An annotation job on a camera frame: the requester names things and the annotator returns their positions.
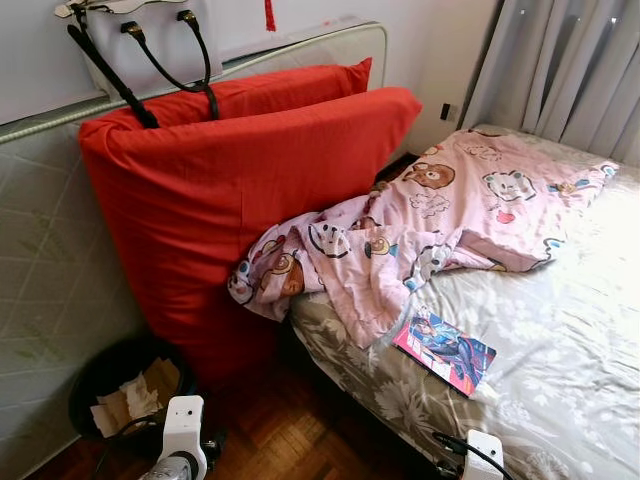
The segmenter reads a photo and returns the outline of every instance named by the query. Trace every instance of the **bed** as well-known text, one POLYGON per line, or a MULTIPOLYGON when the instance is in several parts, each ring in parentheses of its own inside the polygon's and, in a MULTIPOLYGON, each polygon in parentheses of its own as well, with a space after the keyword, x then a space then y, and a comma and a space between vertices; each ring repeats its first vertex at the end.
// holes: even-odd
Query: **bed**
MULTIPOLYGON (((565 163, 602 161, 513 133, 565 163)), ((451 271, 418 292, 498 355, 466 399, 390 345, 349 339, 325 293, 297 297, 291 321, 315 363, 360 404, 433 461, 434 430, 497 435, 515 478, 638 478, 640 418, 640 170, 622 166, 556 262, 528 274, 451 271)))

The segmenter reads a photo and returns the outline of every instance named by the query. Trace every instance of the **superhero cover illustration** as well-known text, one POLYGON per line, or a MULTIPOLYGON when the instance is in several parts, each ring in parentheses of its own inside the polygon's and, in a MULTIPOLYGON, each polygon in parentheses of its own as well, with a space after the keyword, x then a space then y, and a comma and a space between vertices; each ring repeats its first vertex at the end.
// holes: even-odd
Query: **superhero cover illustration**
POLYGON ((465 396, 471 395, 496 351, 433 313, 414 315, 393 344, 465 396))

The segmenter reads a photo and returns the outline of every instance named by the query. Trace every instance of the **wooden floor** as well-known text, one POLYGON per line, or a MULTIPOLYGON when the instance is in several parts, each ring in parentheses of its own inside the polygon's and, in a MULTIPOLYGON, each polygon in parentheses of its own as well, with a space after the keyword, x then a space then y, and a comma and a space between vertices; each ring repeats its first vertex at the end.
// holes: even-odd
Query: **wooden floor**
MULTIPOLYGON (((203 439, 222 426, 228 431, 207 480, 438 478, 424 457, 305 357, 275 360, 207 399, 203 439)), ((101 452, 80 440, 29 480, 88 480, 101 452)), ((152 463, 114 450, 98 478, 136 480, 152 463)))

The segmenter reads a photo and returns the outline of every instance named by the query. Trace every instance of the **bag strap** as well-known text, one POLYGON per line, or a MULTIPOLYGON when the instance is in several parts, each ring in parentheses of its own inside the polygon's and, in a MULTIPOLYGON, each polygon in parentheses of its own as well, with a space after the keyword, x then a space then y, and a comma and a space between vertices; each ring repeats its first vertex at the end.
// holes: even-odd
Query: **bag strap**
POLYGON ((100 55, 100 52, 93 44, 91 37, 87 33, 87 24, 85 23, 85 11, 78 5, 71 5, 73 13, 76 16, 76 20, 80 25, 80 28, 75 25, 68 25, 67 32, 71 35, 71 38, 75 40, 82 51, 91 59, 94 65, 102 72, 106 79, 114 86, 114 88, 120 94, 120 97, 129 104, 136 118, 142 123, 144 128, 159 128, 158 120, 149 110, 144 108, 144 105, 140 100, 136 98, 131 89, 129 89, 125 83, 118 77, 116 72, 109 66, 105 59, 100 55))
POLYGON ((128 33, 129 35, 131 35, 138 42, 138 45, 140 45, 140 48, 142 49, 144 54, 147 56, 147 58, 151 61, 153 66, 156 68, 156 70, 158 70, 158 72, 160 72, 160 74, 164 78, 166 78, 171 84, 173 84, 175 87, 185 92, 191 92, 191 93, 205 92, 209 100, 211 117, 213 120, 218 120, 219 118, 218 102, 216 100, 216 96, 213 93, 213 90, 211 89, 211 86, 209 85, 209 82, 211 80, 211 60, 209 59, 209 52, 207 50, 207 46, 204 43, 204 40, 202 39, 202 35, 200 33, 200 25, 198 24, 198 20, 195 14, 191 10, 183 10, 181 12, 178 12, 176 20, 185 22, 187 25, 189 25, 189 27, 191 28, 191 31, 196 37, 196 40, 198 41, 198 45, 200 45, 200 50, 202 51, 202 57, 204 59, 204 69, 205 69, 204 78, 202 80, 197 81, 195 85, 192 87, 185 85, 179 82, 178 80, 176 80, 171 74, 169 74, 169 72, 165 70, 165 68, 162 65, 160 65, 160 62, 158 62, 156 57, 149 50, 149 47, 147 46, 147 39, 144 35, 142 27, 138 25, 138 23, 136 22, 123 23, 120 26, 120 32, 128 33))

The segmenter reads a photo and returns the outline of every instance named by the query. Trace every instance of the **pillow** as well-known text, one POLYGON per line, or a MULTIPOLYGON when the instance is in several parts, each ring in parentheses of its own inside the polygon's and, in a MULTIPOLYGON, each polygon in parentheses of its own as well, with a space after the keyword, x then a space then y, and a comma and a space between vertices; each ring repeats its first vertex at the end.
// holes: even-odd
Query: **pillow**
MULTIPOLYGON (((367 91, 372 59, 357 65, 318 65, 211 84, 220 120, 291 110, 367 91)), ((205 93, 176 92, 144 102, 160 127, 211 120, 205 93)), ((137 122, 130 108, 105 117, 124 128, 137 122)))
MULTIPOLYGON (((188 116, 184 104, 171 108, 188 116)), ((419 111, 408 90, 385 88, 155 130, 133 117, 83 125, 84 160, 134 294, 201 384, 273 350, 275 323, 226 289, 250 245, 275 223, 367 193, 419 111)))

